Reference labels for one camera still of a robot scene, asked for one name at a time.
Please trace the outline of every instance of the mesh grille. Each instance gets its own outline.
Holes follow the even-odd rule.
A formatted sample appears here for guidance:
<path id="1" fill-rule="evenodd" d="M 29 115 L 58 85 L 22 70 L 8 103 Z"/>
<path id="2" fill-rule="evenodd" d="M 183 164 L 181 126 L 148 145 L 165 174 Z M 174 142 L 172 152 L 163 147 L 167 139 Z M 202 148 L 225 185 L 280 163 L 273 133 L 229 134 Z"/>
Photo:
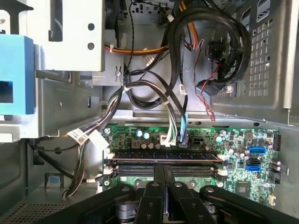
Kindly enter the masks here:
<path id="1" fill-rule="evenodd" d="M 271 26 L 269 20 L 252 32 L 249 96 L 269 95 Z"/>
<path id="2" fill-rule="evenodd" d="M 29 224 L 67 207 L 66 204 L 22 204 L 3 224 Z"/>

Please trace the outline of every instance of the blue sata port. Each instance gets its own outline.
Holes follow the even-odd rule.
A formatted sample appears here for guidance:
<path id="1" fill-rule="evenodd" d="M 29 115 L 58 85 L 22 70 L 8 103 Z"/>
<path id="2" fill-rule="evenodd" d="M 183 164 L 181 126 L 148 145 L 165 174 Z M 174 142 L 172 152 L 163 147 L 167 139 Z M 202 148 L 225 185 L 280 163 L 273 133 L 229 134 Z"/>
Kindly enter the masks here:
<path id="1" fill-rule="evenodd" d="M 265 154 L 266 148 L 262 146 L 249 146 L 248 147 L 250 154 Z"/>
<path id="2" fill-rule="evenodd" d="M 246 164 L 246 170 L 250 172 L 259 172 L 261 171 L 261 166 L 260 165 L 249 165 Z"/>

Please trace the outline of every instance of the green circuit board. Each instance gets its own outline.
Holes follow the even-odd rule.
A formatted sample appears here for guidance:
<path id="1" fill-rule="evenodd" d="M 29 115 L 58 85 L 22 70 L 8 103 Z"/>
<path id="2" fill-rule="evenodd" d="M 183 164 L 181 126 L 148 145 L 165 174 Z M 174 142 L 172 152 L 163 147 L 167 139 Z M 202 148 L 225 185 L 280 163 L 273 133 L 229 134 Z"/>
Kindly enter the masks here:
<path id="1" fill-rule="evenodd" d="M 188 144 L 165 147 L 159 144 L 160 134 L 167 133 L 167 127 L 121 127 L 112 126 L 109 132 L 103 134 L 109 142 L 111 151 L 126 149 L 141 150 L 196 150 L 216 152 L 222 155 L 227 161 L 226 166 L 219 166 L 219 169 L 227 171 L 227 180 L 219 182 L 211 177 L 176 177 L 176 181 L 191 184 L 196 191 L 206 185 L 217 185 L 231 192 L 237 193 L 256 202 L 271 206 L 268 203 L 269 196 L 274 194 L 275 183 L 269 181 L 269 170 L 271 159 L 278 156 L 273 150 L 273 136 L 278 130 L 272 129 L 216 129 L 216 128 L 188 128 Z M 263 154 L 251 154 L 251 160 L 259 160 L 261 170 L 252 172 L 246 170 L 246 161 L 240 156 L 242 150 L 249 146 L 260 146 L 266 148 Z M 121 176 L 116 182 L 126 182 L 133 186 L 139 181 L 152 181 L 153 177 Z"/>

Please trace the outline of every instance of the motherboard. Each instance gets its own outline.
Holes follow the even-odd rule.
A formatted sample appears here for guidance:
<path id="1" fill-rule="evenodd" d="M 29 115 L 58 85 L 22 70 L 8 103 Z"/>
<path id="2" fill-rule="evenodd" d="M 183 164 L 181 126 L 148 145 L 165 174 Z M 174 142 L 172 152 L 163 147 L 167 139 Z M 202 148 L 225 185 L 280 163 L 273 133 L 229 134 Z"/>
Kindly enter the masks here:
<path id="1" fill-rule="evenodd" d="M 206 167 L 199 162 L 184 167 L 176 171 L 176 181 L 185 182 L 195 191 L 216 185 L 264 205 L 275 205 L 275 184 L 281 182 L 278 130 L 188 128 L 185 145 L 179 142 L 179 137 L 175 145 L 165 145 L 163 137 L 167 131 L 167 127 L 111 126 L 104 130 L 103 136 L 112 153 L 136 160 L 160 158 L 161 153 L 173 161 L 191 160 L 200 155 L 215 166 Z M 151 170 L 141 172 L 140 168 L 130 166 L 126 171 L 120 169 L 114 183 L 126 182 L 137 187 L 140 182 L 152 180 Z"/>

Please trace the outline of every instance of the screw hole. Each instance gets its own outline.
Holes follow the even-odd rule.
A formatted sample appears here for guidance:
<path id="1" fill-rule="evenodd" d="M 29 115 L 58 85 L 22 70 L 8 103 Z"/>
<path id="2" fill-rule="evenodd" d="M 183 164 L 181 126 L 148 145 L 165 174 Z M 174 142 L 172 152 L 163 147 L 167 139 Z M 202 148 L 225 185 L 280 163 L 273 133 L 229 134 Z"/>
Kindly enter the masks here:
<path id="1" fill-rule="evenodd" d="M 94 49 L 94 43 L 89 43 L 87 45 L 87 47 L 88 47 L 89 50 L 93 50 Z"/>
<path id="2" fill-rule="evenodd" d="M 93 23 L 89 23 L 88 24 L 88 29 L 90 30 L 90 31 L 93 31 L 94 30 L 94 24 Z"/>

